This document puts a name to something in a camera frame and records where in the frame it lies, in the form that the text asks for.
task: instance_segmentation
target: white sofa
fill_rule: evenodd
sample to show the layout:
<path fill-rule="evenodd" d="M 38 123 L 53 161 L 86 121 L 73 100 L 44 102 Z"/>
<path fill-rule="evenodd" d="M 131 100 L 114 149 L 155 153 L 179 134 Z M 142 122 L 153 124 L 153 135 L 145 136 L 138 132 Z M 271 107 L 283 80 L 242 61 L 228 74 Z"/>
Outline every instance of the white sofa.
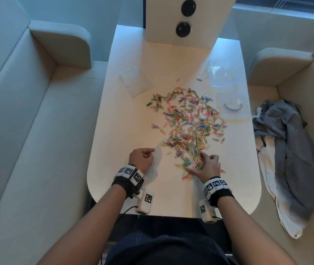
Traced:
<path fill-rule="evenodd" d="M 278 48 L 260 51 L 247 71 L 252 113 L 266 99 L 284 98 L 299 104 L 306 129 L 314 140 L 314 53 Z M 314 264 L 314 216 L 301 238 L 290 238 L 281 227 L 274 200 L 264 186 L 253 218 L 263 226 L 297 261 Z"/>
<path fill-rule="evenodd" d="M 36 264 L 87 211 L 107 62 L 79 27 L 0 0 L 0 265 Z"/>

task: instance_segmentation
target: white table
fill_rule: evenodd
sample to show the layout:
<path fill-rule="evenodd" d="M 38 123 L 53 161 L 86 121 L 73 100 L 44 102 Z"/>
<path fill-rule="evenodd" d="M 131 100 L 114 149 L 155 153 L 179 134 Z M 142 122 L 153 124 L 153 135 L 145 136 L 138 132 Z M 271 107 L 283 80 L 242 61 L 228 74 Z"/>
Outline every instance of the white table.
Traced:
<path fill-rule="evenodd" d="M 155 191 L 150 215 L 200 218 L 198 203 L 203 199 L 202 184 L 195 178 L 182 181 L 183 170 L 174 166 L 174 149 L 159 146 L 165 138 L 151 123 L 163 126 L 163 111 L 158 113 L 146 107 L 153 94 L 166 94 L 175 87 L 191 87 L 199 95 L 215 94 L 208 80 L 199 82 L 209 59 L 227 60 L 241 66 L 239 91 L 248 97 L 247 82 L 239 41 L 219 38 L 213 50 L 148 43 L 144 30 L 118 25 L 111 47 L 108 70 L 100 103 L 92 151 L 87 171 L 87 184 L 95 201 L 110 187 L 118 170 L 128 163 L 134 148 L 154 147 L 155 165 L 144 176 L 144 186 Z M 131 67 L 140 66 L 151 80 L 154 89 L 135 98 L 119 79 L 119 74 Z M 216 107 L 215 102 L 208 103 Z M 250 214 L 258 205 L 261 181 L 255 148 L 252 121 L 227 121 L 225 142 L 208 138 L 208 154 L 220 156 L 221 176 L 232 188 L 234 197 Z M 136 204 L 136 198 L 125 201 L 122 212 Z"/>

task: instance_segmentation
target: person's left hand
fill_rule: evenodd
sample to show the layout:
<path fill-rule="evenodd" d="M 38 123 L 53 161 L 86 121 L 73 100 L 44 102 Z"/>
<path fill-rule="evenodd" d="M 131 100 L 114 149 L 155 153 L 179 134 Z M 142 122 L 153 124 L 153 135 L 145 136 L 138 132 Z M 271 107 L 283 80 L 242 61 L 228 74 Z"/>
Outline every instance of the person's left hand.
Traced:
<path fill-rule="evenodd" d="M 143 174 L 147 172 L 150 166 L 153 164 L 154 148 L 140 148 L 134 149 L 130 153 L 129 164 L 136 166 Z"/>

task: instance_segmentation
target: wrist-mounted device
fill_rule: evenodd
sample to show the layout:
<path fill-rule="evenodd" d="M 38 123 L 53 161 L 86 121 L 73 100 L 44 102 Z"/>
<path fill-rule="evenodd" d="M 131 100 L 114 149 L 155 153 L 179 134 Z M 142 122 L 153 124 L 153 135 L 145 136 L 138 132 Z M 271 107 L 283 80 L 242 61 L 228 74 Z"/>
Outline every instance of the wrist-mounted device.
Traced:
<path fill-rule="evenodd" d="M 143 176 L 144 174 L 135 165 L 130 164 L 119 170 L 114 177 L 112 186 L 119 184 L 126 191 L 126 198 L 132 198 L 134 194 L 140 194 L 140 188 L 144 183 Z"/>
<path fill-rule="evenodd" d="M 217 207 L 217 202 L 221 197 L 232 196 L 231 188 L 220 177 L 213 177 L 204 184 L 204 195 L 211 206 Z"/>

